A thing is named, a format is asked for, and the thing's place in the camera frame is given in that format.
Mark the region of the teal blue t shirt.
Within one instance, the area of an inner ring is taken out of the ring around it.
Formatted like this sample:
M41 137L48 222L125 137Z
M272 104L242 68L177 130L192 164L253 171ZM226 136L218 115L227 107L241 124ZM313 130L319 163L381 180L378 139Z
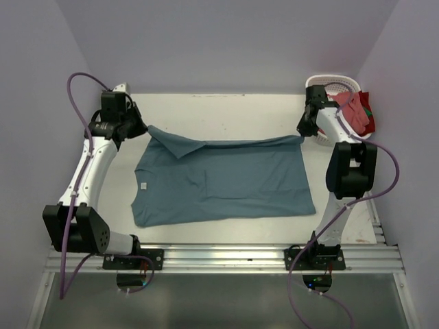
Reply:
M154 126L149 134L134 170L131 207L140 228L316 212L300 136L197 141Z

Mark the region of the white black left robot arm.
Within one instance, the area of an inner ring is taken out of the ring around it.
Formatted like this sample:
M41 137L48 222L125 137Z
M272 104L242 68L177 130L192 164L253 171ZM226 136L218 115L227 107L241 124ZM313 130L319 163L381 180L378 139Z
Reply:
M58 203L47 205L43 221L57 252L118 255L127 269L143 260L135 236L111 231L97 211L99 195L122 142L147 132L126 83L101 95L101 108L84 133L80 161Z

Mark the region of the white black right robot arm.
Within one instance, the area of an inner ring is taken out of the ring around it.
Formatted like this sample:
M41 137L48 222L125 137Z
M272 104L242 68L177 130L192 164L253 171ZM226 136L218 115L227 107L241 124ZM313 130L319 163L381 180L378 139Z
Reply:
M342 114L353 98L349 85L338 83L348 91L343 103L331 101L324 85L305 89L305 112L297 130L303 137L317 136L323 130L333 143L325 182L329 198L322 220L310 241L295 257L307 261L314 269L323 268L341 250L342 233L355 202L371 190L375 178L377 148L365 143Z

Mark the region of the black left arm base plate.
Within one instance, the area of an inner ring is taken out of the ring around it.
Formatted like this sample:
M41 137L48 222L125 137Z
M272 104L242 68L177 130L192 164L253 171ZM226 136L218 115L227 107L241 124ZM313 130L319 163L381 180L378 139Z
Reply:
M102 268L105 270L155 270L161 271L165 259L165 250L159 248L140 249L137 256L104 256Z

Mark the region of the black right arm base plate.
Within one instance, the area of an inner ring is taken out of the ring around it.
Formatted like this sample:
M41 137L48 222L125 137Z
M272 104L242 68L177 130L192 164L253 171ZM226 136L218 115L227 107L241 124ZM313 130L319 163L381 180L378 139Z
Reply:
M324 271L346 269L340 245L326 247L318 245L307 249L293 266L294 271Z

